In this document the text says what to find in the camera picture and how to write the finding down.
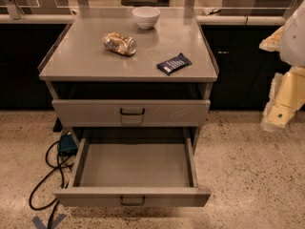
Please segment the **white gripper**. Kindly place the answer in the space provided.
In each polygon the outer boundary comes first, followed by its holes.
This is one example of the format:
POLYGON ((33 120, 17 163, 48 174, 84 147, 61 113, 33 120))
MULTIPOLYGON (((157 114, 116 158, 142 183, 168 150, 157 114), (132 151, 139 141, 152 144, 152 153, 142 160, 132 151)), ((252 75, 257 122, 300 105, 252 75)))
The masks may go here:
POLYGON ((261 127, 268 132, 283 129, 305 104, 305 1, 286 21, 259 44, 261 50, 279 52, 291 67, 276 73, 263 112, 261 127))

